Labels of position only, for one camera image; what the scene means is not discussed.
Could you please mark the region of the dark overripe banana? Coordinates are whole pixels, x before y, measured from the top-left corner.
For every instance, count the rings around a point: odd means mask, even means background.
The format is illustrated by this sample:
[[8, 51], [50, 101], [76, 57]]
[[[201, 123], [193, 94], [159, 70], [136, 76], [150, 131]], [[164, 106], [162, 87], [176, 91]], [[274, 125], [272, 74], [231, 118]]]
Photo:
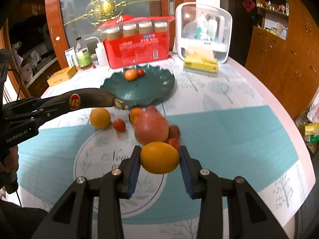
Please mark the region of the dark overripe banana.
[[129, 108], [113, 93], [101, 88], [81, 88], [42, 99], [39, 108], [48, 109], [49, 107], [67, 112], [94, 107], [117, 107], [121, 110]]

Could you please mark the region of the yellow orange round fruit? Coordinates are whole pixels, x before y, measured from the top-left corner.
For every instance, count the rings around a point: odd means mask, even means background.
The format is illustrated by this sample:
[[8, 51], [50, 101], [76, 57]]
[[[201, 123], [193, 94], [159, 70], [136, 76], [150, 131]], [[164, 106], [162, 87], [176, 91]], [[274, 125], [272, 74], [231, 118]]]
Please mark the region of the yellow orange round fruit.
[[97, 129], [107, 129], [111, 123], [111, 115], [104, 108], [95, 108], [90, 113], [90, 123]]

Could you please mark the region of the small red cherry tomato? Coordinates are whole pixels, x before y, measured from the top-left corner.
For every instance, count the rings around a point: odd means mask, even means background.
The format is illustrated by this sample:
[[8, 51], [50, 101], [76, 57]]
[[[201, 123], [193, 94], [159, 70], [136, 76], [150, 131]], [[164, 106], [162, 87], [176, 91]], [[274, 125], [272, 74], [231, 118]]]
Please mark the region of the small red cherry tomato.
[[125, 132], [126, 124], [125, 121], [122, 119], [116, 119], [112, 123], [113, 128], [118, 132]]

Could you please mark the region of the orange persimmon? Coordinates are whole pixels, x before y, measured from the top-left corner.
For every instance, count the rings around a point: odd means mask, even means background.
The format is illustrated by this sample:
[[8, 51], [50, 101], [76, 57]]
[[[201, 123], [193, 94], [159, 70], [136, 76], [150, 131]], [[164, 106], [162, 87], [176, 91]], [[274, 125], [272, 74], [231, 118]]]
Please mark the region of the orange persimmon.
[[129, 122], [132, 126], [136, 126], [140, 115], [144, 112], [142, 108], [134, 107], [129, 112]]

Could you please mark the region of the yellow lemon fruit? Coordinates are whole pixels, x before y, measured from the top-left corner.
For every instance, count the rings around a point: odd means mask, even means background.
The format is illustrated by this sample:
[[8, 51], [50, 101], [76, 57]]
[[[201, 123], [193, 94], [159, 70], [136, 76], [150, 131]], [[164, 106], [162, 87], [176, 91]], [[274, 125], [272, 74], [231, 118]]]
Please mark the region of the yellow lemon fruit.
[[151, 142], [142, 148], [140, 162], [149, 173], [167, 174], [179, 165], [179, 153], [164, 142]]

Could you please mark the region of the brown lychee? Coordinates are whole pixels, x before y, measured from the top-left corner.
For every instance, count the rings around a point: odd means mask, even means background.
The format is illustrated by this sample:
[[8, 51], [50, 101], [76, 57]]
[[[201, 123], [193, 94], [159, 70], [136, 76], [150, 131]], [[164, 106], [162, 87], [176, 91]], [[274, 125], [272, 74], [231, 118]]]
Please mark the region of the brown lychee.
[[168, 138], [179, 139], [180, 137], [181, 137], [181, 131], [179, 130], [179, 127], [177, 125], [170, 125]]

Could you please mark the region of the large red apple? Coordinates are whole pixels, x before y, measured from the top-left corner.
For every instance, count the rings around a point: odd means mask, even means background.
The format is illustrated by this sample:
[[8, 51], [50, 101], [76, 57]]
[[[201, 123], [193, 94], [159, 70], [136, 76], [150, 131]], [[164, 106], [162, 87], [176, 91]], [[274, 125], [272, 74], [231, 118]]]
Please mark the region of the large red apple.
[[146, 145], [151, 142], [165, 142], [169, 134], [169, 124], [155, 106], [148, 106], [138, 118], [135, 127], [135, 138]]

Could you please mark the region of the yellow flat box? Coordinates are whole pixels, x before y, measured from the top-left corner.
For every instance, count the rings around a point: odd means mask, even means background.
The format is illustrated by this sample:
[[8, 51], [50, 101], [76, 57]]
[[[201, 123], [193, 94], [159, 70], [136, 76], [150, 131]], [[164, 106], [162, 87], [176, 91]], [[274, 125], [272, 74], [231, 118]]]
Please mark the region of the yellow flat box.
[[48, 85], [53, 87], [60, 83], [63, 83], [67, 80], [70, 80], [75, 74], [77, 70], [76, 67], [73, 66], [72, 68], [63, 68], [57, 72], [55, 72], [48, 80]]

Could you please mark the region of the small white medicine box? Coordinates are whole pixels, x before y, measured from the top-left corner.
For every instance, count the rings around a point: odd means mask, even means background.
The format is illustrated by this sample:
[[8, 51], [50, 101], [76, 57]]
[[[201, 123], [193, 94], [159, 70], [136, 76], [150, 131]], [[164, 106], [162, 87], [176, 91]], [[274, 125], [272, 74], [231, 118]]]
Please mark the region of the small white medicine box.
[[71, 48], [65, 50], [64, 53], [65, 53], [65, 57], [66, 57], [69, 68], [72, 68], [73, 66], [74, 67], [80, 66], [74, 47], [71, 47]]

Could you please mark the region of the green label glass bottle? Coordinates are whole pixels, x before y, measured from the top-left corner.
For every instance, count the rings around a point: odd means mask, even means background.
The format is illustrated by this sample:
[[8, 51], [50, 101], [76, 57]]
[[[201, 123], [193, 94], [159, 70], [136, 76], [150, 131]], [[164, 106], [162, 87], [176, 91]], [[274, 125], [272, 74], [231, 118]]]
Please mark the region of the green label glass bottle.
[[76, 52], [79, 66], [81, 68], [85, 68], [91, 64], [91, 57], [90, 57], [89, 50], [86, 46], [84, 46], [81, 37], [76, 38], [76, 42], [77, 44], [76, 44], [75, 52]]

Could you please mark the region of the small glass jar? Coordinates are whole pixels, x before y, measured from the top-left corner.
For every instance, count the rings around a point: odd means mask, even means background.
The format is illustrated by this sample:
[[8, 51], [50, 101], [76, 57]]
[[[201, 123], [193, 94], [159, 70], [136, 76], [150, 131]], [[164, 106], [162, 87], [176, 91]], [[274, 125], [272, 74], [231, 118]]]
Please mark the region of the small glass jar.
[[97, 66], [99, 66], [99, 62], [98, 62], [98, 59], [97, 59], [97, 56], [95, 53], [90, 55], [90, 59], [91, 59], [91, 63], [93, 65], [93, 68], [96, 68]]

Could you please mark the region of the white squeeze bottle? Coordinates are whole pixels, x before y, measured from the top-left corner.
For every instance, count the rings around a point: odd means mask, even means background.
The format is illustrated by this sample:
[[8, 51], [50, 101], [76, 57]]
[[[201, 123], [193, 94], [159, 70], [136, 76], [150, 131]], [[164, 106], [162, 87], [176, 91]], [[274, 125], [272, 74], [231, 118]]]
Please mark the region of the white squeeze bottle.
[[104, 47], [104, 44], [100, 41], [98, 37], [88, 37], [84, 39], [85, 41], [92, 41], [92, 40], [97, 40], [97, 47], [95, 48], [95, 53], [98, 59], [98, 63], [102, 67], [110, 67], [109, 62], [108, 62], [108, 57], [106, 55], [106, 50]]

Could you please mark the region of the teal printed tablecloth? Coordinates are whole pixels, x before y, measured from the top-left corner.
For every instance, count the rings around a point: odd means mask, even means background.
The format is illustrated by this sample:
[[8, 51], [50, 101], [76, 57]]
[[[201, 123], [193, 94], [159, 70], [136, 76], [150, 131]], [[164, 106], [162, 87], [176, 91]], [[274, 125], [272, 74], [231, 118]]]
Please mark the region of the teal printed tablecloth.
[[[287, 225], [316, 179], [304, 140], [282, 105], [232, 59], [216, 77], [184, 72], [177, 57], [159, 64], [175, 76], [175, 87], [157, 109], [179, 127], [180, 143], [218, 176], [244, 177]], [[97, 130], [90, 112], [56, 118], [20, 144], [17, 196], [23, 206], [50, 210], [74, 179], [101, 177], [131, 155], [133, 127]], [[166, 175], [142, 170], [121, 211], [126, 238], [195, 238], [200, 202], [187, 194], [179, 169]]]

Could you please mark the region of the small orange kumquat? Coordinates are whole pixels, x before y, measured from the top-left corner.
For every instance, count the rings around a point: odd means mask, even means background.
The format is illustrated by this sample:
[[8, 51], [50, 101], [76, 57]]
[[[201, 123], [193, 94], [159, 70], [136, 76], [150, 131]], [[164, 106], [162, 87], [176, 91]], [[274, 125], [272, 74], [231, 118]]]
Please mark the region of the small orange kumquat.
[[135, 69], [128, 69], [124, 72], [124, 77], [127, 81], [135, 81], [139, 77], [139, 74]]

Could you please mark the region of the glass door gold ornament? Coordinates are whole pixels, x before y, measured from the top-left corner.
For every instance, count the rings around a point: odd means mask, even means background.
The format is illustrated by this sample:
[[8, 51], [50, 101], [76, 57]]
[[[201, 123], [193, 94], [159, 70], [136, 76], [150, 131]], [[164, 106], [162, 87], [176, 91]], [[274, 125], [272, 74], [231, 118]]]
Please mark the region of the glass door gold ornament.
[[[104, 34], [99, 26], [123, 15], [133, 17], [174, 16], [178, 5], [195, 0], [66, 0], [61, 8], [60, 0], [45, 0], [46, 18], [53, 48], [60, 67], [68, 68], [64, 51], [74, 47], [76, 38], [82, 41]], [[175, 39], [175, 20], [170, 23], [170, 47]]]

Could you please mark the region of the tiny red cherry tomato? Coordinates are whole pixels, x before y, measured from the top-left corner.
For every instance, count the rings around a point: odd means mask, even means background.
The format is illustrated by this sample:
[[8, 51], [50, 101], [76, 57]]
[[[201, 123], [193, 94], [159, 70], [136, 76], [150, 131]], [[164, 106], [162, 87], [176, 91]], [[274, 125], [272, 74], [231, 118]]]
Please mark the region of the tiny red cherry tomato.
[[139, 77], [143, 77], [143, 76], [146, 75], [145, 71], [144, 71], [142, 68], [139, 68], [139, 69], [137, 70], [137, 73], [138, 73], [138, 76], [139, 76]]

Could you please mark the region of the red packaged jar box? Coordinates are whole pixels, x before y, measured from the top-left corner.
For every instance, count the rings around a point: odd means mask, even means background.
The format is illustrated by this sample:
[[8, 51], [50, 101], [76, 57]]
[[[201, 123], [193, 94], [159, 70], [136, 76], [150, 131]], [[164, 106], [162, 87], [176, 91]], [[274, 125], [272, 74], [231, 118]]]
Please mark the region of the red packaged jar box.
[[112, 69], [160, 61], [169, 57], [170, 23], [174, 16], [123, 15], [99, 26]]

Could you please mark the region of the dark green leaf plate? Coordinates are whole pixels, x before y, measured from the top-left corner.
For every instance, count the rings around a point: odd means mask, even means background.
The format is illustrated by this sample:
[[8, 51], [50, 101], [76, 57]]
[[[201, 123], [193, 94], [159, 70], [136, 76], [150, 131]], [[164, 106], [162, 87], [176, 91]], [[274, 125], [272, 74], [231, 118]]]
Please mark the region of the dark green leaf plate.
[[[124, 77], [127, 70], [142, 69], [143, 77], [128, 81]], [[151, 104], [166, 100], [175, 86], [175, 76], [168, 69], [149, 64], [131, 68], [123, 68], [114, 72], [111, 77], [104, 80], [100, 88], [113, 93], [119, 100], [123, 101], [128, 108], [147, 107]]]

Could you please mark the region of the yellow tissue pack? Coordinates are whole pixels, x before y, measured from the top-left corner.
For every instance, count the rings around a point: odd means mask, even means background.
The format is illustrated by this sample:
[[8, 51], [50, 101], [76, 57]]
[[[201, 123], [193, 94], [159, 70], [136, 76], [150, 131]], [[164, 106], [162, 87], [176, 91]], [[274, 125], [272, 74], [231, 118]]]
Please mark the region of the yellow tissue pack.
[[185, 51], [183, 70], [210, 76], [218, 75], [219, 65], [213, 50], [189, 46]]

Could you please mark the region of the wooden cabinet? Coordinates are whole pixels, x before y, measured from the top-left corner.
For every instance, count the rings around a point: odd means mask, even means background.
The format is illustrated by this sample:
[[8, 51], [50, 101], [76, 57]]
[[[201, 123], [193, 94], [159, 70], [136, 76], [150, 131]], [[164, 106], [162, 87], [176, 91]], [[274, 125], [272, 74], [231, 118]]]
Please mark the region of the wooden cabinet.
[[301, 0], [256, 0], [245, 67], [279, 100], [292, 119], [318, 92], [318, 25]]

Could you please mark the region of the white cosmetic storage box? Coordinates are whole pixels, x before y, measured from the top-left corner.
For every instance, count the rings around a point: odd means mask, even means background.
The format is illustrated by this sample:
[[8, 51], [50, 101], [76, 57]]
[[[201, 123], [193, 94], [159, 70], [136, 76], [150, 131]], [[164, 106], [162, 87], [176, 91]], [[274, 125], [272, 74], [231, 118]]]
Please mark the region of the white cosmetic storage box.
[[213, 52], [218, 63], [228, 59], [232, 16], [222, 8], [185, 2], [175, 10], [175, 49], [183, 60], [187, 49], [197, 47]]

